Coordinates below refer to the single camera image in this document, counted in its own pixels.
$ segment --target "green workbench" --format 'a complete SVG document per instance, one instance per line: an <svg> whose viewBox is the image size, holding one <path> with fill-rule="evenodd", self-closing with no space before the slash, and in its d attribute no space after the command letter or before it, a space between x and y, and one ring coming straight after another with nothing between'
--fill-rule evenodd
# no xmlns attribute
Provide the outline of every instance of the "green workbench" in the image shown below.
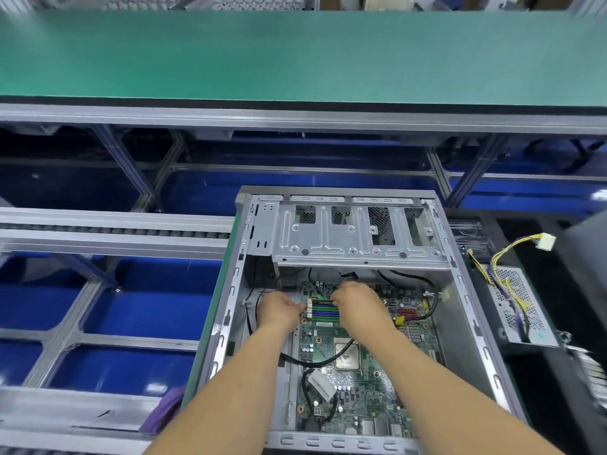
<svg viewBox="0 0 607 455"><path fill-rule="evenodd" d="M0 102L70 97L596 110L607 107L606 76L607 22L566 12L0 14Z"/></svg>

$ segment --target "white connector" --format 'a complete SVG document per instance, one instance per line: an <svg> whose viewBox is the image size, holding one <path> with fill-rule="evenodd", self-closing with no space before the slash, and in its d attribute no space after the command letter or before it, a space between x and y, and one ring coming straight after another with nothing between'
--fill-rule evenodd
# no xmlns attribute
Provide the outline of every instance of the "white connector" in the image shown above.
<svg viewBox="0 0 607 455"><path fill-rule="evenodd" d="M542 233L542 237L540 238L540 241L535 244L535 247L541 249L542 251L551 251L556 240L556 236L553 236L550 233Z"/></svg>

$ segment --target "person's left hand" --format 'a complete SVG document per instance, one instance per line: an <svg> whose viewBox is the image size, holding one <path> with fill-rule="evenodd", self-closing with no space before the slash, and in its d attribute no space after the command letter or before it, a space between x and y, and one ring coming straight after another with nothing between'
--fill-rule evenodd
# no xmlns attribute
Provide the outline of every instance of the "person's left hand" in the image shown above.
<svg viewBox="0 0 607 455"><path fill-rule="evenodd" d="M306 310L305 303L295 303L284 292L269 292L257 308L257 328L269 326L286 336L297 325L299 315Z"/></svg>

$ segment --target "forearm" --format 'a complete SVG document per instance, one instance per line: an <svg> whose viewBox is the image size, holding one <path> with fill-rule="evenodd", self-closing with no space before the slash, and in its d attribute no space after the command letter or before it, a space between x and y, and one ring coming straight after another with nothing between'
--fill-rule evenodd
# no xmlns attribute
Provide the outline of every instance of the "forearm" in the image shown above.
<svg viewBox="0 0 607 455"><path fill-rule="evenodd" d="M368 349L411 413L430 455L560 453L396 329L377 338Z"/></svg>
<svg viewBox="0 0 607 455"><path fill-rule="evenodd" d="M274 404L284 332L260 328L160 434L146 455L258 455Z"/></svg>

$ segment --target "motherboard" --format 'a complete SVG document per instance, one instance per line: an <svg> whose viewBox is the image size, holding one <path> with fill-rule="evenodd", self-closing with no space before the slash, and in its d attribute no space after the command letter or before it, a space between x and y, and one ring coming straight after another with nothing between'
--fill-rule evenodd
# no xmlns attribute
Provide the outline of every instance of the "motherboard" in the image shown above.
<svg viewBox="0 0 607 455"><path fill-rule="evenodd" d="M413 321L410 318L428 312L429 301L416 288L395 288L370 284L389 310L397 329L432 359L442 362L439 341L432 318ZM340 327L339 311L331 304L334 284L305 282L302 286L308 310L300 321L300 359L319 362L342 351L350 341ZM322 425L322 431L366 436L415 437L411 418L392 384L369 351L354 342L321 372L337 392L337 409L333 418ZM313 401L312 418L326 417L333 402L324 400L309 386ZM310 410L301 386L297 393L297 424L303 429Z"/></svg>

